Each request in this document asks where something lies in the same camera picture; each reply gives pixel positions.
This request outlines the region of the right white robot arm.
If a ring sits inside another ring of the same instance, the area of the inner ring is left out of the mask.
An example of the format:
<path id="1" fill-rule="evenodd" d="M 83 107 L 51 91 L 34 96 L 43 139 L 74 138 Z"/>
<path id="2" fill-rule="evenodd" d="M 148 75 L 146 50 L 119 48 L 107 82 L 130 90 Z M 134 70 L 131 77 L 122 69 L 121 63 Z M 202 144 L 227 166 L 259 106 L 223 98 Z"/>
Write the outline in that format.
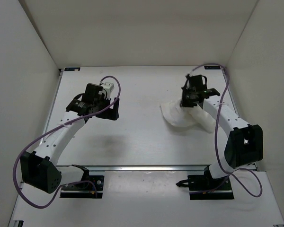
<path id="1" fill-rule="evenodd" d="M 186 75 L 180 107 L 215 131 L 221 127 L 228 137 L 224 153 L 217 152 L 217 161 L 205 170 L 203 185 L 207 189 L 214 189 L 235 169 L 263 159 L 262 128 L 240 118 L 222 99 L 223 94 L 207 87 L 206 76 Z"/>

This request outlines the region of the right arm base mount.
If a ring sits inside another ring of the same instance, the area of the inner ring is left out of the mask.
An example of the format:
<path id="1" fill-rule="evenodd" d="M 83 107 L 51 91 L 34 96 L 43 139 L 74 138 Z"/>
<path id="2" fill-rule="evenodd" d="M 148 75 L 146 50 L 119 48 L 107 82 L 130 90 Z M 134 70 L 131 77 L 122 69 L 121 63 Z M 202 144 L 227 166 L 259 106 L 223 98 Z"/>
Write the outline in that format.
<path id="1" fill-rule="evenodd" d="M 233 200 L 234 195 L 228 176 L 214 179 L 210 175 L 209 168 L 204 169 L 203 175 L 191 174 L 187 179 L 176 183 L 177 187 L 189 189 L 191 201 L 205 200 Z"/>

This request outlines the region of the white pleated skirt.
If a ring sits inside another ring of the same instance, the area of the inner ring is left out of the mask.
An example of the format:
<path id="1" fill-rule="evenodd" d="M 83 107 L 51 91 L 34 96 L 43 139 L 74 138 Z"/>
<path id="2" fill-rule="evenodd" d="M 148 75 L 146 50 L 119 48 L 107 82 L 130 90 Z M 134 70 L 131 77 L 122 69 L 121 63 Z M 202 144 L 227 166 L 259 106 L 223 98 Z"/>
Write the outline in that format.
<path id="1" fill-rule="evenodd" d="M 163 118 L 171 126 L 188 128 L 200 125 L 206 132 L 215 131 L 215 119 L 199 105 L 194 107 L 181 107 L 180 100 L 162 103 L 160 105 Z"/>

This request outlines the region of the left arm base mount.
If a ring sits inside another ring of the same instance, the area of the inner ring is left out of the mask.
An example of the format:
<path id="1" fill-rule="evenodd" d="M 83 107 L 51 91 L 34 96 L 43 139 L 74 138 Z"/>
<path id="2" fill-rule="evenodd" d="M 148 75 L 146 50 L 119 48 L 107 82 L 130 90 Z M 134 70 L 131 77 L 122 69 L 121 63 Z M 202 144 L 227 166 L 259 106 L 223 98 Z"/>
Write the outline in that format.
<path id="1" fill-rule="evenodd" d="M 103 197 L 103 174 L 91 173 L 86 167 L 71 165 L 61 167 L 61 198 L 101 199 Z"/>

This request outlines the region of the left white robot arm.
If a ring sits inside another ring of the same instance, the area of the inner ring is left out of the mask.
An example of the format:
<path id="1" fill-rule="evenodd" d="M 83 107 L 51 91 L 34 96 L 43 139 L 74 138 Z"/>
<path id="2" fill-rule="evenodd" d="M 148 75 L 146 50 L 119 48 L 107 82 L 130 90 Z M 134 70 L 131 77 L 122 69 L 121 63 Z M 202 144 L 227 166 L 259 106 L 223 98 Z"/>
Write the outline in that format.
<path id="1" fill-rule="evenodd" d="M 60 185 L 74 182 L 78 188 L 89 184 L 87 169 L 79 165 L 57 168 L 58 160 L 75 134 L 93 116 L 115 121 L 118 119 L 119 98 L 111 104 L 113 83 L 88 83 L 84 93 L 76 95 L 66 107 L 58 124 L 59 129 L 47 135 L 41 145 L 20 158 L 22 179 L 46 193 L 53 193 Z"/>

